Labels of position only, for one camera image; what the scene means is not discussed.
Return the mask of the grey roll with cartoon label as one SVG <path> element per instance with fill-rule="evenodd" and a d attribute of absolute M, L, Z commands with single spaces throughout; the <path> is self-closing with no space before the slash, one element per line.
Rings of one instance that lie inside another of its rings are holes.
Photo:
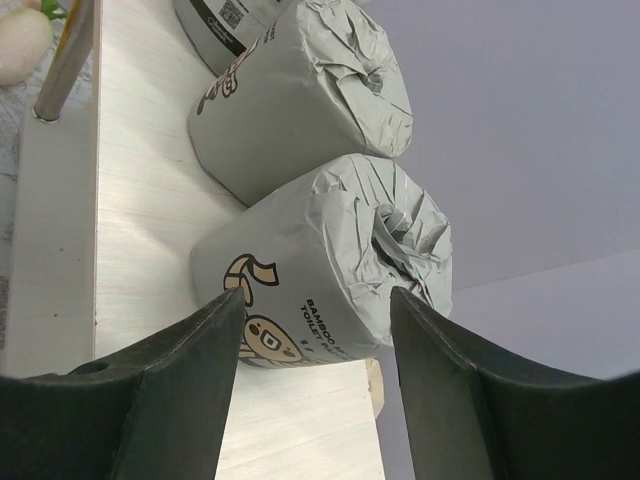
<path fill-rule="evenodd" d="M 251 206 L 323 164 L 394 159 L 413 115 L 385 30 L 352 1 L 288 7 L 194 104 L 201 168 Z"/>

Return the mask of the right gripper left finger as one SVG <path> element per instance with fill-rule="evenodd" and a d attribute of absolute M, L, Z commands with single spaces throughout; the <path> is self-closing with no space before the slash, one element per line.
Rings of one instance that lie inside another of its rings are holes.
<path fill-rule="evenodd" d="M 1 380 L 5 479 L 212 479 L 245 322 L 231 289 L 65 375 Z"/>

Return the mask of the grey roll with QR label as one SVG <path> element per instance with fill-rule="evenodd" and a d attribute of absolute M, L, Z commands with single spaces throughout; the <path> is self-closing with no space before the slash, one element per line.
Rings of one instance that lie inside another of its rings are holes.
<path fill-rule="evenodd" d="M 290 0 L 173 0 L 205 65 L 222 74 L 292 4 Z"/>

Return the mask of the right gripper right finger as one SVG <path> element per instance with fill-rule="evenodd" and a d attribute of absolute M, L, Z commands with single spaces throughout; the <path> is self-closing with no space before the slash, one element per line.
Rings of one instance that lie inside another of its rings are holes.
<path fill-rule="evenodd" d="M 639 377 L 534 362 L 397 287 L 391 332 L 419 479 L 635 479 Z"/>

